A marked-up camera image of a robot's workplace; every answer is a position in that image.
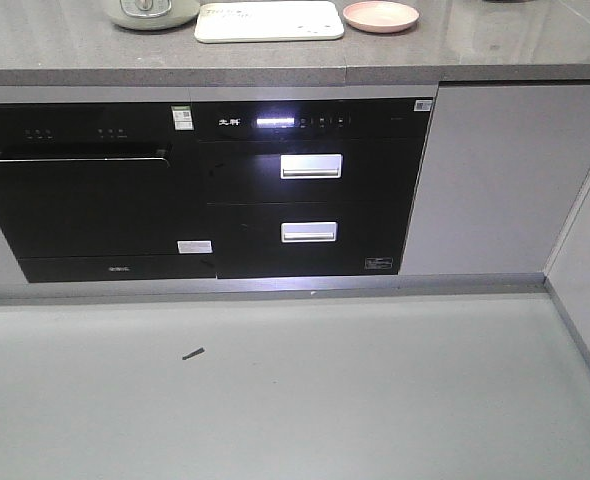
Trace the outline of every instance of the digital display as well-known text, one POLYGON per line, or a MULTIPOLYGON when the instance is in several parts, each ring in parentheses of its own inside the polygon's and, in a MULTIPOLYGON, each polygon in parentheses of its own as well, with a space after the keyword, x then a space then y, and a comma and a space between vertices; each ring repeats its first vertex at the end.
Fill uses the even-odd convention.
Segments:
POLYGON ((257 119, 257 128, 293 128, 294 126, 294 117, 270 117, 257 119))

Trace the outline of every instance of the white cutting board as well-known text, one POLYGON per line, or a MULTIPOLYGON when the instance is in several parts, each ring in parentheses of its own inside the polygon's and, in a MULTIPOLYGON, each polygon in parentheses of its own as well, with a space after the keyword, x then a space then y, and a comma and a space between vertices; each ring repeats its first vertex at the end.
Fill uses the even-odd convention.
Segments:
POLYGON ((327 1, 208 3, 195 27, 203 43, 334 40, 343 34, 335 4, 327 1))

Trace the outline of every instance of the gray floor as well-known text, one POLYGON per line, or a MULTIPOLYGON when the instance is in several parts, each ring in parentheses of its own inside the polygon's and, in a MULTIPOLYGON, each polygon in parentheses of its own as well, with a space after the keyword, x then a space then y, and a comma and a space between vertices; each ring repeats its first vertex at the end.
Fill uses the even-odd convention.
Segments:
POLYGON ((588 480, 590 374, 545 294, 0 306, 0 479, 91 478, 588 480))

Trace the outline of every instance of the small black object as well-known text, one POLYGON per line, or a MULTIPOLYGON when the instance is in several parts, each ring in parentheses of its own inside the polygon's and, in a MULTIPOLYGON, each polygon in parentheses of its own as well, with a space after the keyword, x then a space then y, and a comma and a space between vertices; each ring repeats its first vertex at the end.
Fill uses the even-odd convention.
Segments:
POLYGON ((193 353, 189 353, 188 355, 184 355, 182 357, 182 360, 188 360, 189 358, 193 358, 197 355, 200 355, 202 353, 204 353, 206 350, 204 350, 204 348, 198 348, 197 350, 195 350, 193 353))

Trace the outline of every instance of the brand logo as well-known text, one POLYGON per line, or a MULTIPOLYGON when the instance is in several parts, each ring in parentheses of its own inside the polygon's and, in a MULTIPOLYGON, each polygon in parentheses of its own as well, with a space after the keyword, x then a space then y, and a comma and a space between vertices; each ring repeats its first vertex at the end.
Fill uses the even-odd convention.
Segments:
POLYGON ((220 118, 220 127, 239 127, 242 124, 241 118, 220 118))

